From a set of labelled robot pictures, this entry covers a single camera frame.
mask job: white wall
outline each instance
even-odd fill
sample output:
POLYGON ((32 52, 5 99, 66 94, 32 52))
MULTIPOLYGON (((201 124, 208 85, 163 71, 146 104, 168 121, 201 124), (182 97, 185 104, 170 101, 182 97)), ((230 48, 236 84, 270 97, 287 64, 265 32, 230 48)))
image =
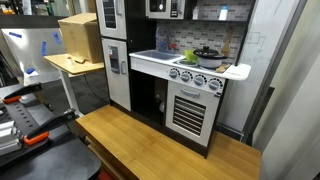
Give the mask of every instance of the white wall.
POLYGON ((312 179, 320 171, 320 1, 309 0, 254 133, 261 179, 312 179))
POLYGON ((240 58, 252 70, 245 81, 228 85, 218 122, 242 131, 273 56, 300 0, 257 0, 240 58))

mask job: table leg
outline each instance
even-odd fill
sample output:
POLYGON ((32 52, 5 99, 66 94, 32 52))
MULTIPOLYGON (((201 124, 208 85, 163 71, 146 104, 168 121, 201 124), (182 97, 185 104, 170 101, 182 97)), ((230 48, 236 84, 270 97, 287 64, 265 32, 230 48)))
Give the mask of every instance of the table leg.
POLYGON ((74 95, 72 85, 70 82, 69 74, 62 71, 60 68, 57 68, 57 69, 58 69, 59 74, 61 76, 62 85, 63 85, 64 91, 66 92, 70 107, 74 108, 76 110, 77 115, 83 116, 83 114, 79 110, 78 103, 77 103, 77 100, 74 95))

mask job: oven window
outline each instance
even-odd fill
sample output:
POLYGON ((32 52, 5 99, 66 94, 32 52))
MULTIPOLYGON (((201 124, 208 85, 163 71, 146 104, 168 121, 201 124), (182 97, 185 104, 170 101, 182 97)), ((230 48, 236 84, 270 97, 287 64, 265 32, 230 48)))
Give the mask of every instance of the oven window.
POLYGON ((114 0, 103 0, 104 18, 107 28, 117 28, 114 0))
POLYGON ((167 0, 149 0, 150 12, 165 12, 167 0))

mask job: backsplash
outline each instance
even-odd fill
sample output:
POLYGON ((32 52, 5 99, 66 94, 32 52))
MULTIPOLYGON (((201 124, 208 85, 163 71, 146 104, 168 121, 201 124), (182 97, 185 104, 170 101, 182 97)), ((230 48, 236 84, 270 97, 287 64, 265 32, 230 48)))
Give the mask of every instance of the backsplash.
MULTIPOLYGON (((226 62, 235 63, 239 47, 244 34, 244 24, 230 24, 221 22, 196 22, 196 21, 170 21, 158 20, 159 26, 165 26, 170 31, 170 43, 177 44, 176 52, 184 54, 187 49, 199 49, 209 46, 220 52, 224 46, 227 31, 230 26, 234 27, 230 40, 230 55, 226 62)), ((164 33, 157 39, 164 42, 164 33)))
POLYGON ((246 21, 252 0, 198 0, 198 19, 218 20, 222 6, 228 6, 228 21, 246 21))

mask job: oven door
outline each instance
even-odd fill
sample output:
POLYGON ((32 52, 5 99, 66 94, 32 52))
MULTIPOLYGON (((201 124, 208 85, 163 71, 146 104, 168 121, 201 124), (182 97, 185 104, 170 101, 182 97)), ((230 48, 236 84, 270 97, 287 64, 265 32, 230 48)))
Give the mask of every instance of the oven door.
POLYGON ((183 19, 186 0, 146 0, 150 19, 183 19))
POLYGON ((125 0, 96 0, 101 35, 127 39, 125 0))
POLYGON ((169 81, 166 126, 207 147, 219 100, 213 93, 169 81))

